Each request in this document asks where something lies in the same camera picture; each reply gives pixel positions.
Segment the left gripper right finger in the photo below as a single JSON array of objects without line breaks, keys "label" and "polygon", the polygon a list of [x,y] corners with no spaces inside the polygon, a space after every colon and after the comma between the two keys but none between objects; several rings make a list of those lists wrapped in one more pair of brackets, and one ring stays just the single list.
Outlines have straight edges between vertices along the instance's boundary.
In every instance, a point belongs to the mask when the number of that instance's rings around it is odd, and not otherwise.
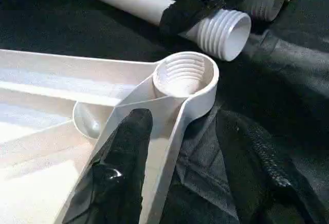
[{"label": "left gripper right finger", "polygon": [[311,184],[264,127],[219,110],[216,135],[240,223],[328,223]]}]

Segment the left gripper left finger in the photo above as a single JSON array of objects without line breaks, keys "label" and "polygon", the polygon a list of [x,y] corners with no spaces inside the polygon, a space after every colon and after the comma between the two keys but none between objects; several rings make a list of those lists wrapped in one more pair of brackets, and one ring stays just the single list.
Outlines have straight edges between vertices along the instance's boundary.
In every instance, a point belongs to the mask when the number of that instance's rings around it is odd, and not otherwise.
[{"label": "left gripper left finger", "polygon": [[62,223],[139,223],[152,128],[148,109],[130,111],[87,166]]}]

